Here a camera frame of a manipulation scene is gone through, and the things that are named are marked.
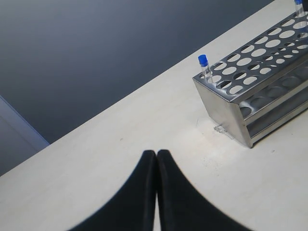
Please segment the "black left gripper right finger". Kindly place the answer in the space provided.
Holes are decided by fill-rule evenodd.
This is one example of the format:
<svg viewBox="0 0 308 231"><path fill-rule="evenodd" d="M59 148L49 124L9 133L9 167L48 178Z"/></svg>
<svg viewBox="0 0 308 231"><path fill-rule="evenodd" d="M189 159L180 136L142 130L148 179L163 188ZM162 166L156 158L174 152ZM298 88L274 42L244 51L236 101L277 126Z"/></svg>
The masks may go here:
<svg viewBox="0 0 308 231"><path fill-rule="evenodd" d="M233 220L205 199L184 176L171 153L160 150L158 206L162 231L242 231Z"/></svg>

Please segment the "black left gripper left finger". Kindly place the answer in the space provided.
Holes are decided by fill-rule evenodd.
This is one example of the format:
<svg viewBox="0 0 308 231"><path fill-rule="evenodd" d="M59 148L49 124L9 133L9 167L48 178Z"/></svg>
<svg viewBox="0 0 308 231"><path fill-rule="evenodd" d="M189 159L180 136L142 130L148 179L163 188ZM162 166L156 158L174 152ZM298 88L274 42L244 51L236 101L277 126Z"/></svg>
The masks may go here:
<svg viewBox="0 0 308 231"><path fill-rule="evenodd" d="M146 150L117 193L73 231L152 231L157 187L157 159Z"/></svg>

